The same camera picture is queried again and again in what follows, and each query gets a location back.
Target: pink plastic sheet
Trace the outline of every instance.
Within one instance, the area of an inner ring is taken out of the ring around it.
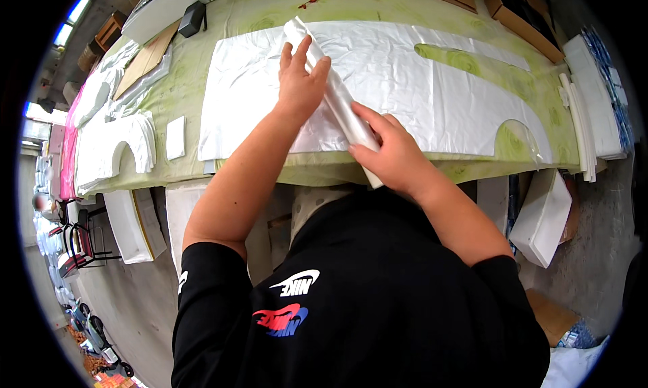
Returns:
[[[77,156],[77,128],[75,127],[74,114],[77,104],[83,94],[83,88],[77,94],[70,110],[65,118],[65,137],[63,138],[63,149],[61,151],[61,199],[73,199],[77,197],[75,192],[75,158]]]

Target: forearm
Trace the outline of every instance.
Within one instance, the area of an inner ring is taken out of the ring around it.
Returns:
[[[245,255],[244,241],[268,202],[299,127],[299,120],[288,117],[280,108],[260,121],[196,203],[183,249],[209,240]]]
[[[506,238],[459,187],[433,166],[412,197],[423,208],[441,244],[468,266],[491,257],[513,256]]]

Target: green tablecloth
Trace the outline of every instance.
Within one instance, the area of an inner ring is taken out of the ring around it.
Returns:
[[[207,5],[209,29],[173,41],[170,73],[159,80],[143,101],[141,108],[153,113],[156,126],[157,164],[150,173],[135,173],[134,157],[126,149],[120,174],[107,179],[91,193],[118,189],[164,186],[168,183],[205,177],[204,162],[198,161],[200,115],[205,94],[207,72],[216,42],[225,37],[255,30],[279,27],[295,15],[305,22],[364,20],[391,21],[420,25],[472,37],[523,56],[531,72],[490,58],[463,51],[444,50],[417,45],[417,52],[450,66],[489,80],[521,97],[538,115],[551,144],[554,164],[577,170],[579,157],[571,115],[558,94],[558,74],[566,72],[562,63],[552,64],[529,43],[489,17],[482,0],[476,0],[478,13],[440,0],[319,0],[299,6],[308,0],[215,0]],[[122,37],[113,45],[115,52],[128,39]],[[184,157],[166,159],[166,124],[186,117]],[[455,182],[494,177],[534,170],[525,128],[508,121],[496,138],[495,157],[457,154],[427,154]],[[224,160],[215,161],[218,168]],[[327,186],[342,182],[364,183],[361,168],[347,152],[290,154],[278,182],[309,186]]]

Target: white nike logo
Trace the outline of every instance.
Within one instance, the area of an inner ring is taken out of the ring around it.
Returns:
[[[292,295],[305,295],[308,294],[308,289],[312,284],[315,284],[315,280],[320,276],[319,270],[305,270],[300,271],[299,273],[293,274],[287,279],[283,280],[279,284],[275,284],[270,288],[283,286],[281,289],[280,297],[290,297]]]
[[[189,273],[185,270],[181,275],[180,275],[180,283],[178,284],[178,295],[182,292],[182,286],[185,285],[187,282],[187,276]]]

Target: person's left hand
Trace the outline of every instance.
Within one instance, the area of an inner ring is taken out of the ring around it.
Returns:
[[[292,45],[287,42],[279,63],[279,101],[275,109],[295,119],[299,125],[303,125],[320,105],[330,70],[330,58],[324,56],[310,74],[306,72],[306,51],[311,42],[310,35],[304,37],[293,56]]]

